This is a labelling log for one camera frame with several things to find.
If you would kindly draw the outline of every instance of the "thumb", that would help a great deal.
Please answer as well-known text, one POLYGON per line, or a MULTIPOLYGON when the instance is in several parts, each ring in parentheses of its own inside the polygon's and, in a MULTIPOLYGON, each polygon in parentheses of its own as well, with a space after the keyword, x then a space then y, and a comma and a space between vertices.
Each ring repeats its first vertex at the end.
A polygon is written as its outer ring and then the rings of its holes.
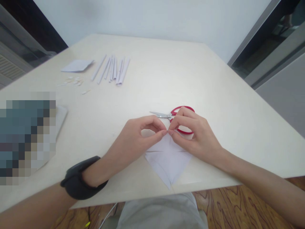
POLYGON ((150 148, 152 147, 154 144, 158 143, 161 141, 161 139, 164 137, 164 135, 167 134, 166 130, 160 130, 157 133, 155 133, 154 135, 145 138, 145 142, 147 143, 147 147, 150 148))
POLYGON ((183 149, 185 149, 187 151, 187 149, 189 148, 189 145, 190 145, 190 140, 185 139, 184 137, 182 137, 180 134, 178 134, 174 130, 168 130, 168 133, 177 145, 179 145, 180 147, 182 147, 183 149))

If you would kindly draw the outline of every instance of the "left hand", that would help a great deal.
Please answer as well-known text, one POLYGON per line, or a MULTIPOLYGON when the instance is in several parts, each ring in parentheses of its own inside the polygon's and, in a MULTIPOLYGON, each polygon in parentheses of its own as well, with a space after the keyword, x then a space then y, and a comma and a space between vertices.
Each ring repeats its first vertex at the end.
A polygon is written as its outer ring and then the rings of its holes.
POLYGON ((137 160, 166 134, 163 122, 154 115, 128 120, 108 152, 83 172, 83 179, 92 187, 102 184, 137 160), (143 129, 156 134, 143 137, 143 129))

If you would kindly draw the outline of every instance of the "yellow object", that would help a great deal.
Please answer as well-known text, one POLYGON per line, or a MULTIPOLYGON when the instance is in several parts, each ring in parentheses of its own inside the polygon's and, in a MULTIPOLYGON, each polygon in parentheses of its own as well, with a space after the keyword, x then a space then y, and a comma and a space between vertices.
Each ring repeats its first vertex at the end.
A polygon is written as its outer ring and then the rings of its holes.
POLYGON ((90 223, 91 223, 91 222, 88 222, 88 223, 85 225, 85 228, 86 228, 87 226, 89 226, 90 223))

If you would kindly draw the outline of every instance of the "finger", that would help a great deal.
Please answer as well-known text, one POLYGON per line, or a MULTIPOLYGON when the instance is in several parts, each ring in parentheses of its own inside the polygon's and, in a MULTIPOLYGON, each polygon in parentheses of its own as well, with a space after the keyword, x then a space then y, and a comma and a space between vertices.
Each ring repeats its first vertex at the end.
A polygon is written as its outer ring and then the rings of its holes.
POLYGON ((172 139, 176 144, 188 151, 188 149, 190 148, 190 144, 192 144, 191 140, 185 139, 174 130, 168 130, 168 133, 170 134, 170 136, 172 136, 172 139))
POLYGON ((166 130, 165 125, 158 119, 155 115, 144 116, 139 118, 141 122, 141 129, 143 129, 146 125, 153 124, 159 130, 166 130))
POLYGON ((175 129, 177 126, 182 125, 188 127, 192 131, 196 130, 196 126, 198 125, 197 119, 192 119, 185 116, 176 115, 171 122, 171 125, 168 129, 175 129))
POLYGON ((159 141, 161 141, 161 139, 166 134, 167 134, 167 130, 161 130, 150 137, 144 138, 147 149, 152 147, 154 144, 158 143, 159 141))
POLYGON ((158 132, 158 131, 160 131, 159 129, 157 129, 157 127, 155 127, 154 125, 152 125, 152 124, 149 124, 149 125, 146 125, 143 129, 150 129, 150 130, 152 130, 153 132, 158 132))
POLYGON ((176 115, 181 115, 181 116, 186 116, 186 117, 190 117, 193 119, 198 119, 199 116, 198 114, 196 114, 195 112, 193 112, 192 110, 186 108, 186 107, 181 107, 176 115))

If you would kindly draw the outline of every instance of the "black wristband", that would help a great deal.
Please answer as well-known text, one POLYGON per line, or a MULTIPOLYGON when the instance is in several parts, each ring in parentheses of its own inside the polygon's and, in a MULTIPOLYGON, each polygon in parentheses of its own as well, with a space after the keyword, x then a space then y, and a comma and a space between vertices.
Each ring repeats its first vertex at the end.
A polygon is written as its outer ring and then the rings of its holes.
POLYGON ((93 197, 95 194, 101 191, 107 183, 108 181, 102 183, 97 187, 90 187, 83 180, 82 173, 78 173, 66 180, 63 184, 64 186, 61 186, 66 188, 67 193, 72 198, 77 200, 84 200, 93 197))
POLYGON ((74 199, 85 200, 93 197, 106 186, 108 181, 98 187, 91 187, 83 180, 82 172, 99 159, 99 156, 95 156, 68 169, 66 177, 60 183, 60 186, 64 187, 67 193, 74 199))

